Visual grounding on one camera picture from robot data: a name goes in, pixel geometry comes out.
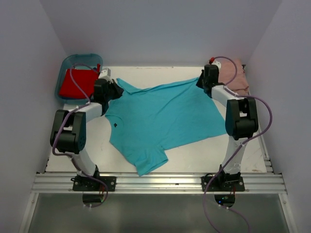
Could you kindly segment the teal t-shirt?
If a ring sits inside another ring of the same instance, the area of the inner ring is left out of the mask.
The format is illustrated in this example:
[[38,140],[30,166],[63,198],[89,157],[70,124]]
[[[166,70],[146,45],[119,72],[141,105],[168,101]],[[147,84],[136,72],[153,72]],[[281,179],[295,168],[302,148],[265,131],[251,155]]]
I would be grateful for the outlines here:
[[226,133],[224,118],[197,81],[139,89],[118,79],[123,94],[110,102],[105,114],[110,143],[138,175],[167,163],[167,150]]

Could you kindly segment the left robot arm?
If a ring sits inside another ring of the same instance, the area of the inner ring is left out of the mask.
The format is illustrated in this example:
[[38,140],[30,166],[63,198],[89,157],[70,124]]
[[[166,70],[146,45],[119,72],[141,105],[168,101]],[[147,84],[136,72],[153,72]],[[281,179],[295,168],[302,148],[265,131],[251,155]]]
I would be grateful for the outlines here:
[[95,175],[98,168],[85,149],[86,124],[103,116],[109,108],[109,102],[120,98],[123,92],[114,80],[98,79],[90,101],[71,110],[58,110],[55,113],[50,135],[52,153],[68,157],[77,175],[85,177],[84,185],[92,191],[100,187],[101,178]]

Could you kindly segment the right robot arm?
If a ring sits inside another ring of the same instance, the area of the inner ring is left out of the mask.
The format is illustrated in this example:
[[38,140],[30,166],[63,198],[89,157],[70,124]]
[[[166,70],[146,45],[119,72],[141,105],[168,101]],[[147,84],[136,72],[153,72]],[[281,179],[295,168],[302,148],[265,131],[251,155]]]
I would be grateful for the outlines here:
[[247,143],[258,131],[258,114],[254,98],[242,97],[231,92],[223,83],[218,82],[219,68],[205,65],[197,87],[226,108],[225,130],[229,136],[225,158],[220,165],[216,184],[221,190],[228,190],[241,175],[241,163]]

